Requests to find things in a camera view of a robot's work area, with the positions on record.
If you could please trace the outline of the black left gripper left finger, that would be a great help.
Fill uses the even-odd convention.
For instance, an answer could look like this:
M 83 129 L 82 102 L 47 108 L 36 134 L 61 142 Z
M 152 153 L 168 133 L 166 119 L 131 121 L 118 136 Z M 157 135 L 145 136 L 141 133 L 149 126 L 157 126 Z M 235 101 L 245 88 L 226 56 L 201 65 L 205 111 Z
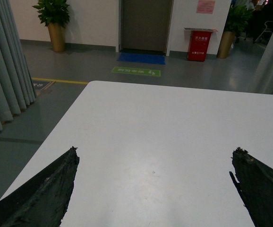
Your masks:
M 67 152 L 0 200 L 0 227 L 58 227 L 68 210 L 79 164 Z

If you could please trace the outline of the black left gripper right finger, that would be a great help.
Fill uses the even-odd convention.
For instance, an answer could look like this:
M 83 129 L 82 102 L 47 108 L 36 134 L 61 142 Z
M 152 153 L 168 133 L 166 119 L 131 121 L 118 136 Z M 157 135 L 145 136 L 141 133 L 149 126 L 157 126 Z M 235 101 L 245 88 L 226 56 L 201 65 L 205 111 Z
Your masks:
M 273 169 L 238 147 L 230 177 L 256 227 L 273 227 Z

